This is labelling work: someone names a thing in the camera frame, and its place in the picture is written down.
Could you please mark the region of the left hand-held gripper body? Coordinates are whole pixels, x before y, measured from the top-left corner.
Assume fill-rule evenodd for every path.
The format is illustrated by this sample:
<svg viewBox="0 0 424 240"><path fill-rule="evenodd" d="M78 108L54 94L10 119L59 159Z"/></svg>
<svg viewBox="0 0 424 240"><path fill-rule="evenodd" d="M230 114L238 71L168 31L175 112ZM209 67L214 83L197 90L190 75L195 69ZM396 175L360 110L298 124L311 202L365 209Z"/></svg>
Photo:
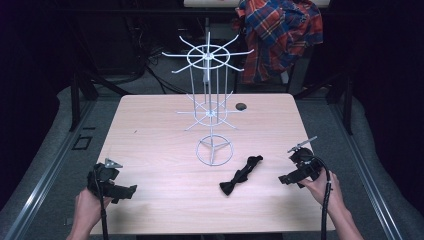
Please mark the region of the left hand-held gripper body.
<svg viewBox="0 0 424 240"><path fill-rule="evenodd" d="M106 158L104 163L97 163L87 175L87 189L96 197L115 198L122 196L117 192L114 180L120 173L121 164Z"/></svg>

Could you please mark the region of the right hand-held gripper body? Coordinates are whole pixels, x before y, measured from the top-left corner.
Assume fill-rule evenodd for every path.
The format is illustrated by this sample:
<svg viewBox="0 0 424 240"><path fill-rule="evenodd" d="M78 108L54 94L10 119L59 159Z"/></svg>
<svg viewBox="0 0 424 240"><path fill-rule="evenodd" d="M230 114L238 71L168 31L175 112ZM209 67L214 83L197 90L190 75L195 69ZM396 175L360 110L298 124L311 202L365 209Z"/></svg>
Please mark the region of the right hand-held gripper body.
<svg viewBox="0 0 424 240"><path fill-rule="evenodd" d="M309 144L315 139L316 136L309 138L288 150L288 153L292 153L289 159L296 166L296 170L291 173L297 173L300 181L306 178L316 180L320 175L322 168L321 162L315 157L314 153L309 148L305 147L306 144Z"/></svg>

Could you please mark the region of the person's right hand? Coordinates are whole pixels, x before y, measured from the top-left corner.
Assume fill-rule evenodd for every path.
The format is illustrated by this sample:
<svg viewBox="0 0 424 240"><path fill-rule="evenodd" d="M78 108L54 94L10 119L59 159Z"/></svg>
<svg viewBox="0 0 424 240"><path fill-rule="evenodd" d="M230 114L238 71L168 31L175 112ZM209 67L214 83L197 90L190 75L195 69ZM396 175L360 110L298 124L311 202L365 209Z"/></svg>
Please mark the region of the person's right hand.
<svg viewBox="0 0 424 240"><path fill-rule="evenodd" d="M328 182L331 183L330 196L328 202L328 213L331 216L335 216L341 214L345 209L345 204L343 201L343 196L337 176L332 171L329 172L329 175L326 175L326 171L322 169L320 172L320 176L316 180L311 181L308 179L304 179L300 181L300 183L310 191L314 199L320 204L324 203L324 197Z"/></svg>

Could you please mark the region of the person's left hand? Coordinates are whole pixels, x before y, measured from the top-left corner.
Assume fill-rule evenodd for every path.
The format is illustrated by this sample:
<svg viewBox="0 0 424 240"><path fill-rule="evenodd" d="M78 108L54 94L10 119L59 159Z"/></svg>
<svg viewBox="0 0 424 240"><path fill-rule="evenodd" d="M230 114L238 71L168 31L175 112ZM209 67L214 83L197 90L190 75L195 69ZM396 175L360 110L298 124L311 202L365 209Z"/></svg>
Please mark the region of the person's left hand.
<svg viewBox="0 0 424 240"><path fill-rule="evenodd" d="M80 234L89 234L100 220L100 200L87 188L84 188L75 199L73 228Z"/></svg>

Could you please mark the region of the black bow tie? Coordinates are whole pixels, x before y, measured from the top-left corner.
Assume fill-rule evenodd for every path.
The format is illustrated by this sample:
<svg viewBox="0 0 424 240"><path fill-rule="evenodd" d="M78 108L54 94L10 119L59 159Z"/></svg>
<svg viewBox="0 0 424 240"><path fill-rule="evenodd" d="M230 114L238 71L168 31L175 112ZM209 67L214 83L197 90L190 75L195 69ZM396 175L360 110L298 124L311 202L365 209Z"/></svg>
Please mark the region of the black bow tie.
<svg viewBox="0 0 424 240"><path fill-rule="evenodd" d="M222 192L229 196L233 190L234 187L239 184L243 183L248 180L248 175L253 171L253 169L257 166L257 164L263 160L263 157L261 155L258 156L249 156L246 162L246 165L240 169L237 170L233 176L233 178L230 181L227 182L221 182L219 184L220 189Z"/></svg>

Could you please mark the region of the red blue plaid shirt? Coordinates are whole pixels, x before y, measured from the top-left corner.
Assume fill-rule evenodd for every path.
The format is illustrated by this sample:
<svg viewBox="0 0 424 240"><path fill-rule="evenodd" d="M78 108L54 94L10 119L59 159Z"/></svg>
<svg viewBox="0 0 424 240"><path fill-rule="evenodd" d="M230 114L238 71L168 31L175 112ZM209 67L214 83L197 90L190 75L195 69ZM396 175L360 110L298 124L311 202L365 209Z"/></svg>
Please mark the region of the red blue plaid shirt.
<svg viewBox="0 0 424 240"><path fill-rule="evenodd" d="M240 0L245 41L251 50L241 82L260 83L278 77L323 42L322 15L311 0Z"/></svg>

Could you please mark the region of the black rectangular floor frame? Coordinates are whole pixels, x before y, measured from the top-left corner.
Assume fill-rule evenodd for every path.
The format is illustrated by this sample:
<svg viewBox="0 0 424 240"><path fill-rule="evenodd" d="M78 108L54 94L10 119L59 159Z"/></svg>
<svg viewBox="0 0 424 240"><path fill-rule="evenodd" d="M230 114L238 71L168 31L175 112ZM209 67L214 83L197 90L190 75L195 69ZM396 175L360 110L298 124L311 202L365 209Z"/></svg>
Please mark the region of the black rectangular floor frame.
<svg viewBox="0 0 424 240"><path fill-rule="evenodd" d="M87 150L92 141L91 136L82 136L79 135L76 141L74 142L72 149L73 150Z"/></svg>

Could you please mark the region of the metal floor rail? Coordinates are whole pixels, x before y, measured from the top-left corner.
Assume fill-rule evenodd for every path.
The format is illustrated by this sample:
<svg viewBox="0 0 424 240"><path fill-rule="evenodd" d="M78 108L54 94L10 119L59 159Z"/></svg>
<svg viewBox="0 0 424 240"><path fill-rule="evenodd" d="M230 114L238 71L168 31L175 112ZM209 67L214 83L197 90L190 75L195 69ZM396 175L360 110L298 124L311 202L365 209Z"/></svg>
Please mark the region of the metal floor rail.
<svg viewBox="0 0 424 240"><path fill-rule="evenodd" d="M368 195L374 212L383 228L383 231L388 240L404 240L397 224L394 221L393 215L391 214L386 201L384 200L380 190L378 189L374 177L372 176L370 169L363 157L362 152L357 145L354 136L350 135L346 130L342 121L342 112L337 105L330 105L330 111L332 112L335 121L342 132L343 138L347 142L351 154L353 155L353 162L358 172L359 178L361 179L362 185Z"/></svg>
<svg viewBox="0 0 424 240"><path fill-rule="evenodd" d="M78 139L82 124L86 122L95 105L93 101L83 104L80 122L71 132L58 123L59 118L65 117L65 113L70 113L71 110L59 108L59 113L41 149L6 204L6 208L0 212L0 223L3 223L4 230L4 233L1 233L0 229L0 240L20 240L25 236L61 171L71 145Z"/></svg>

